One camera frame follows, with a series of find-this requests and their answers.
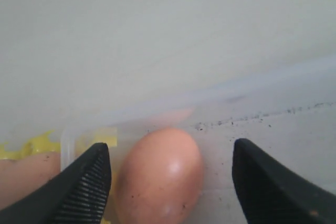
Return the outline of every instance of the white background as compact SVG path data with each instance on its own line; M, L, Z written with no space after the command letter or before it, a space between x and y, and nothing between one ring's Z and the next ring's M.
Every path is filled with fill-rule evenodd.
M0 142L332 54L336 0L0 0Z

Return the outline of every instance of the eggshell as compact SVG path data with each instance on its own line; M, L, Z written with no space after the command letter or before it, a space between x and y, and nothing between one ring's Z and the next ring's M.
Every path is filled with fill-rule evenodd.
M200 195L204 164L186 132L165 128L138 141L118 173L114 198L122 224L178 224Z
M0 209L26 197L60 173L60 154L48 152L21 159L0 176Z
M12 159L0 160L0 173L2 173L5 169L9 168L13 164L15 164L15 160L12 160Z

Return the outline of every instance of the plastic container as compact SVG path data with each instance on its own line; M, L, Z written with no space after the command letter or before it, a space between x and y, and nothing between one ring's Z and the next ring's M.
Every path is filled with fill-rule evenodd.
M336 57L249 76L178 97L111 111L69 125L61 137L61 166L97 132L110 129L118 169L147 132L176 126L203 153L203 194L185 223L246 223L231 177L233 143L245 137L311 182L336 191Z

